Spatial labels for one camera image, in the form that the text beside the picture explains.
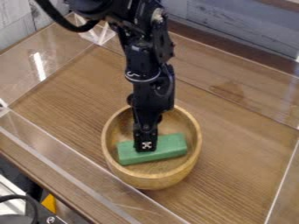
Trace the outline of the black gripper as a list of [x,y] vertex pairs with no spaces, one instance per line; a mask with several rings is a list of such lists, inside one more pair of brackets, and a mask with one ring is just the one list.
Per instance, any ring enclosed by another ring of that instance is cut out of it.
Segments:
[[125,67],[125,79],[133,87],[127,97],[133,111],[135,150],[148,152],[156,150],[157,125],[163,113],[173,109],[175,73],[173,66]]

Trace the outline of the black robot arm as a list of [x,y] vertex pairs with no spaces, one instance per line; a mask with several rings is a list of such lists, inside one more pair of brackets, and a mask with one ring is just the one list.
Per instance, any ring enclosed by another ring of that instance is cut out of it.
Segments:
[[116,32],[125,55],[125,79],[133,92],[133,147],[155,151],[157,125],[173,108],[175,74],[168,60],[173,42],[161,0],[69,0],[69,8],[89,20],[104,20]]

